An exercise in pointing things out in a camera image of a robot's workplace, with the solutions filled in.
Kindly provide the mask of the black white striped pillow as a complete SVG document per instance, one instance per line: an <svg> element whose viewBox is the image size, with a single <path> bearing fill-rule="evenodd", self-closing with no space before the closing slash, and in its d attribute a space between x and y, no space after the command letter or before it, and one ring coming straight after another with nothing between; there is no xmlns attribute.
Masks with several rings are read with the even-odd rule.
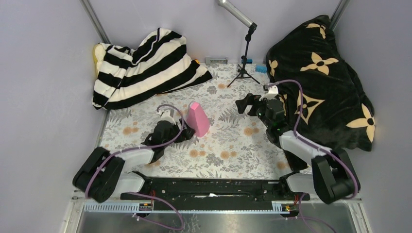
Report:
<svg viewBox="0 0 412 233"><path fill-rule="evenodd" d="M212 74L188 55L187 39L157 28L136 48L100 43L106 50L94 83L92 106L117 110L206 83Z"/></svg>

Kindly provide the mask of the silver flashlight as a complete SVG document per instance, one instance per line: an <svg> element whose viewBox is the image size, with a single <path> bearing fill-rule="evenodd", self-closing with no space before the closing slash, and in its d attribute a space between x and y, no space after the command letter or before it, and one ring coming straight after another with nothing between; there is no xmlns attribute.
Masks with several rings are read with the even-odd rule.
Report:
<svg viewBox="0 0 412 233"><path fill-rule="evenodd" d="M231 84L238 79L252 79L256 83L260 84L258 80L256 80L253 76L251 76L246 70L247 64L247 55L249 49L249 43L251 41L252 35L257 29L257 24L253 22L249 17L247 17L243 12L241 12L236 6L234 6L229 0L218 0L217 4L227 10L231 15L233 15L236 19L238 19L242 24L244 24L248 28L248 32L245 36L246 46L244 55L241 57L242 65L238 65L238 75L227 85L230 87Z"/></svg>

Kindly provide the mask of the pink metronome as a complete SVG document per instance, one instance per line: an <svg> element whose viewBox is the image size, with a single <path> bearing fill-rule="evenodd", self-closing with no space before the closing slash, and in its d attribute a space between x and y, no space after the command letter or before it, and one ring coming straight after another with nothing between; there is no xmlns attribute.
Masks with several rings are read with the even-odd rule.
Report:
<svg viewBox="0 0 412 233"><path fill-rule="evenodd" d="M210 128L210 122L203 107L196 101L189 104L186 122L189 127L195 130L197 137L205 136Z"/></svg>

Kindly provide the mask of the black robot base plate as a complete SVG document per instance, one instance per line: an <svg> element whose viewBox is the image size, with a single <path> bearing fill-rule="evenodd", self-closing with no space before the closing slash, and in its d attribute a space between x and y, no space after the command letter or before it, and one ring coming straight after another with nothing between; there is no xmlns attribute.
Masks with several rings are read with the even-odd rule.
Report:
<svg viewBox="0 0 412 233"><path fill-rule="evenodd" d="M302 194L278 180L146 177L138 195L124 192L120 198L142 200L144 195L156 211L271 211L276 202L297 204Z"/></svg>

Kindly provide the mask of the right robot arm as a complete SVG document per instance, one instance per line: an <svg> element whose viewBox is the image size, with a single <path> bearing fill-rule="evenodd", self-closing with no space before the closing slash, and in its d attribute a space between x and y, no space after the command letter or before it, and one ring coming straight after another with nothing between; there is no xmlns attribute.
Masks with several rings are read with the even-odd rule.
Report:
<svg viewBox="0 0 412 233"><path fill-rule="evenodd" d="M297 193L313 194L331 204L358 194L360 182L346 151L321 146L294 132L279 99L249 93L235 104L239 114L250 107L248 115L258 117L269 141L289 156L293 172L279 179L278 192L283 199L291 200Z"/></svg>

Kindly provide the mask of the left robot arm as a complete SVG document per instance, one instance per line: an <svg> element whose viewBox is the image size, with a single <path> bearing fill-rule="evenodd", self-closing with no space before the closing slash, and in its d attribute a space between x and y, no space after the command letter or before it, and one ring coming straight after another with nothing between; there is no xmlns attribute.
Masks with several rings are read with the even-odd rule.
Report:
<svg viewBox="0 0 412 233"><path fill-rule="evenodd" d="M96 147L73 177L72 184L98 203L126 192L132 192L140 200L146 199L151 192L150 185L141 176L126 171L156 162L168 145L190 140L194 134L195 130L187 124L179 128L178 124L161 120L135 148L111 153Z"/></svg>

